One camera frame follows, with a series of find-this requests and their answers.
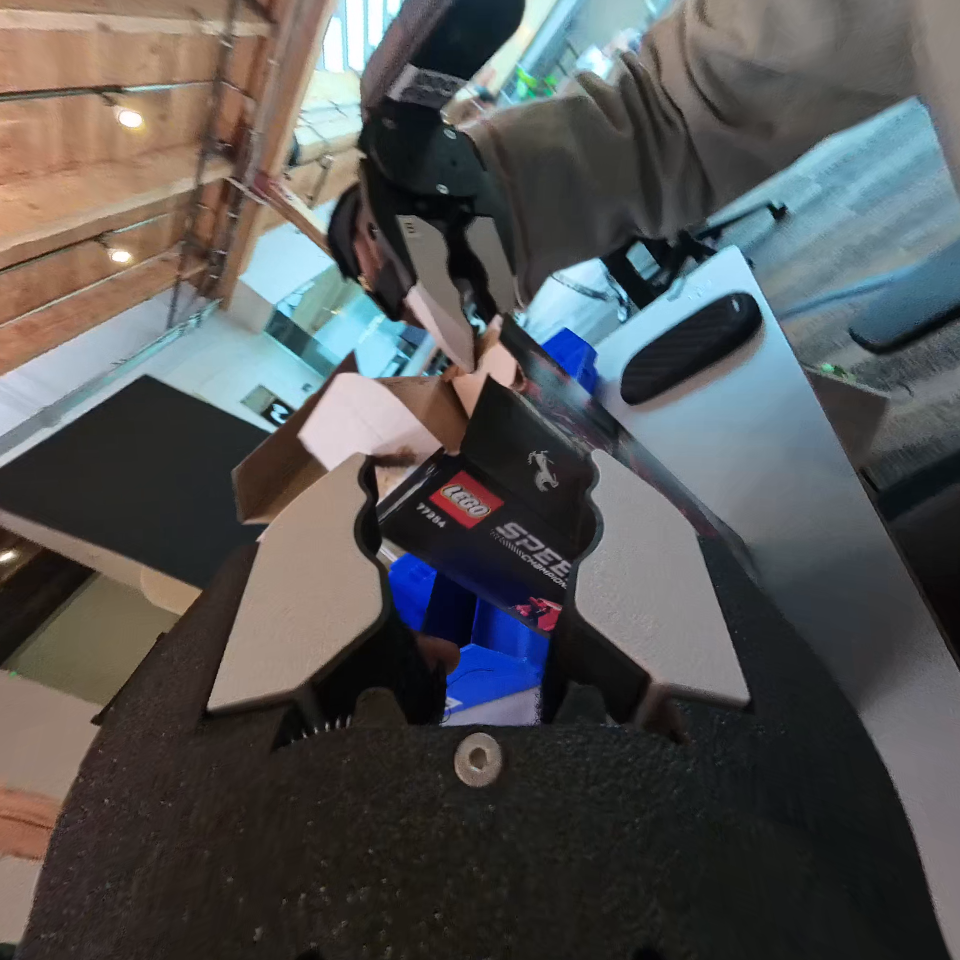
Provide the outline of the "blue plastic bin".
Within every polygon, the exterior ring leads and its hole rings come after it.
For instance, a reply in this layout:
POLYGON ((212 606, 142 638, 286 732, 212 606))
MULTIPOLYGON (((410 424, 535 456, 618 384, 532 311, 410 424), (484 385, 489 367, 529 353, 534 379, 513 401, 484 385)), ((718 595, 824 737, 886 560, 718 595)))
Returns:
POLYGON ((597 350, 587 340, 564 327, 543 344, 544 352, 590 396, 598 383, 597 350))
POLYGON ((412 630, 455 644, 442 723, 522 726, 536 719, 547 636, 438 573, 412 555, 390 567, 392 599, 412 630))

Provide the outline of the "black tripod stand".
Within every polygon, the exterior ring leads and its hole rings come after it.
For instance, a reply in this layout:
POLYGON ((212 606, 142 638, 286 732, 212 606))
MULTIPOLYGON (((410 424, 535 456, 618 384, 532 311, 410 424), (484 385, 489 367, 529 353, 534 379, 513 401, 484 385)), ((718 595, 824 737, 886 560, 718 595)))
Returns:
POLYGON ((614 301, 620 309, 620 321, 630 315, 630 307, 641 310, 654 303, 666 293, 684 272, 688 261, 700 265, 714 257, 718 250, 714 241, 734 225, 760 213, 767 213, 775 223, 789 216, 785 203, 766 201, 748 207, 741 213, 717 222, 703 222, 691 230, 680 231, 670 240, 638 236, 601 258, 606 277, 612 286, 614 301), (654 261, 656 270, 652 278, 646 278, 630 258, 636 246, 642 246, 654 261))

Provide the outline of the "black oval textured case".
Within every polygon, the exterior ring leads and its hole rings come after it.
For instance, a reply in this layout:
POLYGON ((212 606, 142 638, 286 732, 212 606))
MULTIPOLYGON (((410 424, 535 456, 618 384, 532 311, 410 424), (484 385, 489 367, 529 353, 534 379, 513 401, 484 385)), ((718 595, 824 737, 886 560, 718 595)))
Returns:
POLYGON ((757 334, 762 320, 757 300, 745 292, 702 306, 630 357, 620 377, 622 401, 652 401, 725 360, 757 334))

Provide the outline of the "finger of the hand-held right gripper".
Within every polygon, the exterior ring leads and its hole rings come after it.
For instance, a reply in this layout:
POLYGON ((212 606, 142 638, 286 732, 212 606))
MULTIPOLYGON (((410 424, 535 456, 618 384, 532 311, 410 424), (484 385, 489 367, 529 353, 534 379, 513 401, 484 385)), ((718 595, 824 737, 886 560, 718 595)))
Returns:
POLYGON ((495 314, 512 314, 518 307, 517 281, 507 251, 490 217, 475 217, 464 231, 466 246, 479 264, 479 290, 495 314))
POLYGON ((449 247, 437 227, 420 217, 397 218, 415 280, 405 303, 446 356, 462 371, 476 370, 475 334, 449 271, 449 247))

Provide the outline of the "black toy set box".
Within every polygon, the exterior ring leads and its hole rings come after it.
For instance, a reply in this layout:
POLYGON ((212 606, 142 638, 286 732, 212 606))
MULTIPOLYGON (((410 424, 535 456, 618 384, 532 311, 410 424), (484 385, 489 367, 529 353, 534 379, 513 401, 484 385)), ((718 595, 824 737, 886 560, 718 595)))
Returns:
MULTIPOLYGON (((742 539, 545 353, 517 324, 508 349, 523 379, 512 389, 488 381, 457 453, 377 480, 386 541, 477 598, 548 637, 557 625, 570 570, 596 530, 587 502, 595 450, 662 493, 704 537, 721 537, 742 563, 742 539)), ((329 473, 299 431, 341 373, 362 374, 349 354, 320 388, 231 475, 238 520, 268 524, 329 473)))

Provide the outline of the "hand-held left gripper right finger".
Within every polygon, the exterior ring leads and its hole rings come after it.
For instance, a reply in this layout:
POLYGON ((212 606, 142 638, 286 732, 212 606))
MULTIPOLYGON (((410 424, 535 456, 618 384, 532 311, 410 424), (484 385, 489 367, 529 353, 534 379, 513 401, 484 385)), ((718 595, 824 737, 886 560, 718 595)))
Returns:
POLYGON ((743 710, 751 694, 700 539, 654 486, 595 450, 593 543, 568 600, 568 676, 641 726, 673 697, 743 710))

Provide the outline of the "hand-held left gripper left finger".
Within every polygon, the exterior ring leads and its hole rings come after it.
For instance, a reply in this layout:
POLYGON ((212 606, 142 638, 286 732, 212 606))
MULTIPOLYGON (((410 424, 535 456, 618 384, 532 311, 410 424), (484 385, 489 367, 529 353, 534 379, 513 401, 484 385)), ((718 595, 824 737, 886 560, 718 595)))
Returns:
POLYGON ((285 506, 260 535, 207 701, 210 714, 296 703, 386 616, 377 546, 363 540, 375 505, 371 458, 354 453, 285 506))

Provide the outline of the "black wall panel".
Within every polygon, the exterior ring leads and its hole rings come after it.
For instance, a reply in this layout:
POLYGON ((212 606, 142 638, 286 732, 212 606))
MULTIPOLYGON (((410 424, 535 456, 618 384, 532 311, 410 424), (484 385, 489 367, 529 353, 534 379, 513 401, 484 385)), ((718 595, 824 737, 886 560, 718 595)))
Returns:
POLYGON ((238 519, 232 473, 267 438, 143 375, 2 466, 2 522, 203 590, 257 539, 238 519))

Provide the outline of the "dark grey chair seat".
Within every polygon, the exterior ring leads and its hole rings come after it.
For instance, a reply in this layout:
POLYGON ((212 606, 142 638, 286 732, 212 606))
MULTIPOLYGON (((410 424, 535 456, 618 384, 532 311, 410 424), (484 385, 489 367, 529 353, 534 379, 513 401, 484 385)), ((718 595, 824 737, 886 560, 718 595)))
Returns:
POLYGON ((890 354, 959 317, 959 242, 891 275, 848 334, 871 354, 890 354))

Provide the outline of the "grey desk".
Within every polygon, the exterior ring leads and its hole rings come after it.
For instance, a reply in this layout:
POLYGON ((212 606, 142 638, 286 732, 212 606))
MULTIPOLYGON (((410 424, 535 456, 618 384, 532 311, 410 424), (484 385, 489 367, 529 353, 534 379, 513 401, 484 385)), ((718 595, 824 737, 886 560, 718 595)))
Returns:
POLYGON ((574 876, 587 957, 958 958, 958 660, 741 252, 652 313, 663 333, 722 295, 762 324, 725 360, 628 407, 638 438, 738 535, 701 540, 750 691, 680 700, 691 742, 577 726, 603 848, 574 876))

